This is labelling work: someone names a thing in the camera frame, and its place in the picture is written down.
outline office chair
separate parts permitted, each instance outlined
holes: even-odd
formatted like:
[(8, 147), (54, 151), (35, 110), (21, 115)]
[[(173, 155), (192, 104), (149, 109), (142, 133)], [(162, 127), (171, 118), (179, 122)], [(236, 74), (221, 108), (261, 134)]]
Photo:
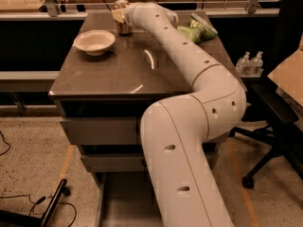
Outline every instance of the office chair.
[(303, 0), (282, 0), (277, 18), (273, 45), (264, 61), (261, 79), (248, 85), (250, 106), (243, 122), (265, 120), (264, 128), (248, 131), (234, 128), (235, 133), (248, 136), (271, 146), (269, 152), (242, 178), (245, 188), (254, 187), (254, 175), (272, 158), (283, 155), (303, 180), (303, 132), (295, 125), (297, 115), (290, 105), (276, 93), (277, 86), (267, 76), (299, 47), (303, 31)]

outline white robotic arm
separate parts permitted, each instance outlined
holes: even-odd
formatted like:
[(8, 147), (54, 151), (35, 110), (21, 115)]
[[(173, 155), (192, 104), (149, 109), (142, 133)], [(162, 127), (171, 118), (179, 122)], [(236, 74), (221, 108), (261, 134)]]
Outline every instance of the white robotic arm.
[(241, 120), (246, 108), (242, 86), (175, 29), (172, 11), (134, 3), (126, 8), (125, 20), (157, 38), (193, 91), (160, 100), (142, 116), (142, 147), (164, 225), (233, 226), (202, 143), (229, 132)]

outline can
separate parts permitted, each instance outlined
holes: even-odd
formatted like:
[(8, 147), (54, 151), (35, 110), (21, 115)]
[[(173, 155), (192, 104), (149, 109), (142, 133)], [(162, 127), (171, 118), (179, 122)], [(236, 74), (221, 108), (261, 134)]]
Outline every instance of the can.
[[(114, 4), (114, 9), (125, 9), (129, 5), (130, 4), (128, 0), (116, 0)], [(121, 35), (128, 35), (132, 33), (132, 28), (128, 26), (125, 22), (120, 23), (119, 21), (116, 21), (116, 30)]]

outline white bowl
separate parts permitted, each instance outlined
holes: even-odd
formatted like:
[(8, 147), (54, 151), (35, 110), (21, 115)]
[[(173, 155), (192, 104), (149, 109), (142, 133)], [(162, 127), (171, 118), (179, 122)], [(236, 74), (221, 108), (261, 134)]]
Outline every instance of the white bowl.
[(74, 46), (90, 56), (99, 56), (104, 54), (115, 40), (115, 35), (111, 32), (91, 30), (79, 35), (74, 41)]

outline chair armrest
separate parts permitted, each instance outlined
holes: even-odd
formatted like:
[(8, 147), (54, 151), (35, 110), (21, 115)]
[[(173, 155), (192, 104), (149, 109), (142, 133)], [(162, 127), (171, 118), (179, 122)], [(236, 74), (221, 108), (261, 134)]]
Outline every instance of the chair armrest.
[(276, 92), (273, 92), (266, 84), (252, 85), (252, 90), (262, 104), (273, 113), (273, 116), (282, 123), (294, 123), (298, 120), (291, 106)]

